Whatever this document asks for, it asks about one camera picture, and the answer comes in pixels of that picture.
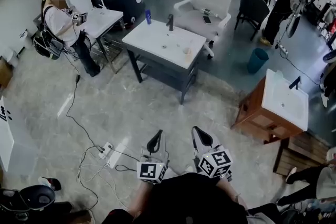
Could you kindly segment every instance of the wooden pallet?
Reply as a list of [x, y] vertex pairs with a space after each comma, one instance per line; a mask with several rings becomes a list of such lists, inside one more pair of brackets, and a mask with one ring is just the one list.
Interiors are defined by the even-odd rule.
[[294, 167], [298, 171], [319, 166], [326, 161], [328, 147], [308, 133], [282, 140], [273, 172], [287, 176]]

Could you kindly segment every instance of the phone on chair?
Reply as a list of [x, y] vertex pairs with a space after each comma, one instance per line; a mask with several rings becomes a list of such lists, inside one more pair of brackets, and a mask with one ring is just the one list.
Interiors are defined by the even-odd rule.
[[203, 16], [203, 21], [206, 24], [211, 24], [210, 18], [208, 16]]

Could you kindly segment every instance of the blue bottle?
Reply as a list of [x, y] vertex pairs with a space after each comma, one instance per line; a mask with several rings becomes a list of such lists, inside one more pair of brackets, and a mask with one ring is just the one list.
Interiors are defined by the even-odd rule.
[[152, 23], [152, 15], [149, 9], [145, 10], [145, 16], [146, 16], [147, 24], [150, 25]]

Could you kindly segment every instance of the teal trash can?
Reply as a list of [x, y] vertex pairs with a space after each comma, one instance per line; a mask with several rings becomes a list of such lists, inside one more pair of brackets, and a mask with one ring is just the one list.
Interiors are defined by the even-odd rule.
[[257, 73], [257, 71], [264, 65], [267, 60], [268, 55], [263, 49], [254, 49], [247, 64], [247, 71], [250, 74]]

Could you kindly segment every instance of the white chair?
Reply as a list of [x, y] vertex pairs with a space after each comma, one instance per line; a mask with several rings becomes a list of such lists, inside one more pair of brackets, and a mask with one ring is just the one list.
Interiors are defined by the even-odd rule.
[[[204, 48], [209, 53], [208, 59], [214, 56], [210, 47], [219, 40], [231, 18], [228, 13], [230, 3], [231, 0], [184, 0], [174, 5], [175, 26], [206, 37], [208, 44]], [[211, 24], [203, 21], [204, 9], [211, 12]]]

